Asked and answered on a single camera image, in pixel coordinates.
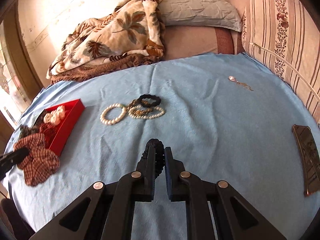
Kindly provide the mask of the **leopard print scrunchie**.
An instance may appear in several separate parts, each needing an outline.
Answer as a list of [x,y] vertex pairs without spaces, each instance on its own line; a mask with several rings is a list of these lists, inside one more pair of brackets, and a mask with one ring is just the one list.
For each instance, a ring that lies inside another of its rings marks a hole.
[[144,99],[135,99],[127,106],[128,115],[135,119],[146,119],[152,111],[151,103]]

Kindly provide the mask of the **light blue bed cloth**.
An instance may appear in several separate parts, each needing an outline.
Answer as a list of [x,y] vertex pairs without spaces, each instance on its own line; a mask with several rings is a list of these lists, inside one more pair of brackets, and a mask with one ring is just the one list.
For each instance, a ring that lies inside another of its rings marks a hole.
[[[156,138],[201,179],[229,182],[287,239],[299,239],[319,210],[304,196],[293,125],[319,128],[291,87],[246,54],[206,54],[133,67],[42,90],[20,118],[31,126],[48,107],[80,99],[85,106],[61,153],[60,168],[27,186],[12,168],[4,186],[38,231],[96,181],[133,171]],[[146,119],[128,115],[135,99],[151,103]]]

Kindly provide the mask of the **pink brown bed sheet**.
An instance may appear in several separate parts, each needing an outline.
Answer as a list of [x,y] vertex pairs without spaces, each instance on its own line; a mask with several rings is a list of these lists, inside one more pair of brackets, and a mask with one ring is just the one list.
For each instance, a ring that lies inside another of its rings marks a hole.
[[[242,21],[248,0],[227,0],[233,5]],[[165,26],[165,60],[191,57],[204,53],[236,55],[244,51],[242,32],[226,28],[205,26]]]

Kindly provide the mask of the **dark red dotted scrunchie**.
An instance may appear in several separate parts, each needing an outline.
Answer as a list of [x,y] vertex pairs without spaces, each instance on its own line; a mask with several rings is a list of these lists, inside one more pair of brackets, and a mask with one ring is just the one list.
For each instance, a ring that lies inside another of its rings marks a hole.
[[39,132],[44,134],[46,148],[49,148],[56,135],[55,126],[51,123],[42,123],[39,127]]

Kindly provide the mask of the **red plaid scrunchie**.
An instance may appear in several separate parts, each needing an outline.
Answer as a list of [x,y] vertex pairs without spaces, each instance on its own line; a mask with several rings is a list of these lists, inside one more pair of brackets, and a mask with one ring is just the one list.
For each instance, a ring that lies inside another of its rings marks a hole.
[[37,186],[44,183],[60,168],[58,156],[46,148],[44,134],[34,133],[14,144],[15,151],[22,148],[26,148],[29,154],[17,164],[17,167],[23,170],[26,185]]

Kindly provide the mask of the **striped floral pillow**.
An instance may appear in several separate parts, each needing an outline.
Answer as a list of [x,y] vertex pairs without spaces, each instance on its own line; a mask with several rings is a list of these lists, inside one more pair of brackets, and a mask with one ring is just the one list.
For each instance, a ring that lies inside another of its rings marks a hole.
[[248,0],[242,46],[319,122],[319,30],[299,0]]

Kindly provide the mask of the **red jewelry box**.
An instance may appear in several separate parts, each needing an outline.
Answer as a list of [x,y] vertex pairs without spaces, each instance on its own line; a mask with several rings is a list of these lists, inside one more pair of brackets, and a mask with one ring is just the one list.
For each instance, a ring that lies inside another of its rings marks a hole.
[[76,122],[80,118],[85,107],[80,99],[65,102],[56,106],[52,106],[46,109],[48,112],[56,110],[59,106],[65,107],[65,118],[56,126],[53,139],[49,145],[49,149],[53,151],[58,157],[60,157],[61,152],[70,136],[72,129],[74,128]]

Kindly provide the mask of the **floral brown cream blanket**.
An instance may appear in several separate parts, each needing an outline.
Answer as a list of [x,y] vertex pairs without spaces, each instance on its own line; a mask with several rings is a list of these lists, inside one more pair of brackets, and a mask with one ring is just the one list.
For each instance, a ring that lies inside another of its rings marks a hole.
[[82,82],[119,70],[156,63],[165,53],[163,0],[124,0],[103,18],[89,18],[66,38],[47,79]]

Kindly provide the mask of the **light blue pillow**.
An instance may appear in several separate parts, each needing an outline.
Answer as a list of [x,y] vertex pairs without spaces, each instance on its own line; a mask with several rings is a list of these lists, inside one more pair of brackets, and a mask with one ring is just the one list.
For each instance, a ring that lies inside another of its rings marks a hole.
[[163,0],[158,6],[166,26],[205,26],[242,32],[236,8],[227,0]]

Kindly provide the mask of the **black smartphone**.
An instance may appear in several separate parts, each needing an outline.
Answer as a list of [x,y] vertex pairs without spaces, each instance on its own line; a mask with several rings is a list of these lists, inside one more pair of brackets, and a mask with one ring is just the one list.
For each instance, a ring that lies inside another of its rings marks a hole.
[[309,126],[293,125],[292,133],[297,143],[304,178],[304,196],[319,191],[319,153]]

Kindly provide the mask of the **dark brown fuzzy scrunchie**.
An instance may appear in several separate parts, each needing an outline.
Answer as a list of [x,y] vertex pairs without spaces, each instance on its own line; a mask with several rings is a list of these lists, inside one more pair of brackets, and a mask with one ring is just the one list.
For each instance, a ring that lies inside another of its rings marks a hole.
[[21,125],[19,139],[22,139],[34,133],[39,133],[40,126],[43,124],[43,119],[44,119],[43,116],[38,117],[35,121],[35,124],[31,127],[28,127],[26,125]]

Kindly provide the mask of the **white cherry print scrunchie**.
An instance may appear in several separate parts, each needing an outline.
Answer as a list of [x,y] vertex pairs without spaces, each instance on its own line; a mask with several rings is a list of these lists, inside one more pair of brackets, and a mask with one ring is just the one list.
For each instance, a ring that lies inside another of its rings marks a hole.
[[45,124],[51,124],[57,126],[66,116],[64,105],[58,106],[56,110],[46,113],[43,122]]

